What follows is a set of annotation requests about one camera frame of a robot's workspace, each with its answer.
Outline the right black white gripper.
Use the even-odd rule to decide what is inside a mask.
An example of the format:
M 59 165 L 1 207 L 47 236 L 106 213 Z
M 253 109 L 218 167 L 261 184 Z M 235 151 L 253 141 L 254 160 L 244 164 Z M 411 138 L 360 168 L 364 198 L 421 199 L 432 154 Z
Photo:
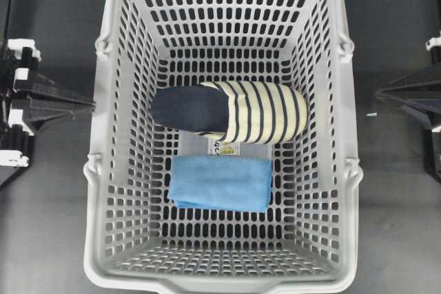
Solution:
M 406 74 L 376 92 L 376 98 L 397 107 L 431 129 L 433 172 L 440 173 L 440 36 L 426 42 L 433 65 Z

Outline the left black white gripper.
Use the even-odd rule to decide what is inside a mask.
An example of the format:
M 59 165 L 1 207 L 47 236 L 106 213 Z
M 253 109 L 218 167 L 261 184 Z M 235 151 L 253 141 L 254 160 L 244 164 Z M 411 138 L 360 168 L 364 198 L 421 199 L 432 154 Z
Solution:
M 1 49 L 1 166 L 27 167 L 34 138 L 32 123 L 76 118 L 95 109 L 92 97 L 48 77 L 30 73 L 41 52 L 33 39 L 8 39 Z M 44 99 L 26 98 L 25 93 Z

